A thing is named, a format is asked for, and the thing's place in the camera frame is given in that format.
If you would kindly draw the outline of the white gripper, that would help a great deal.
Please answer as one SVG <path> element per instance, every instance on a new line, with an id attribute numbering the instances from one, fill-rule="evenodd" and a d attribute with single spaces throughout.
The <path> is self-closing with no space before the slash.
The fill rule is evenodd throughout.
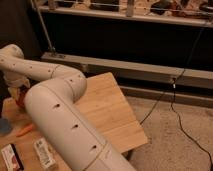
<path id="1" fill-rule="evenodd" d="M 30 81 L 26 76 L 17 74 L 15 72 L 4 71 L 3 76 L 6 84 L 9 86 L 8 91 L 11 97 L 18 100 L 20 97 L 20 87 L 25 86 L 30 87 Z"/>

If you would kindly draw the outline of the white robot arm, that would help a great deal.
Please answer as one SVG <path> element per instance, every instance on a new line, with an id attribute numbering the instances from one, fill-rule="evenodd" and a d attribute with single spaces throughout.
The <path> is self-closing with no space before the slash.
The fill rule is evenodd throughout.
<path id="1" fill-rule="evenodd" d="M 87 87 L 81 71 L 27 60 L 14 44 L 0 49 L 0 70 L 8 82 L 16 76 L 38 82 L 26 93 L 26 111 L 72 171 L 136 171 L 75 107 Z"/>

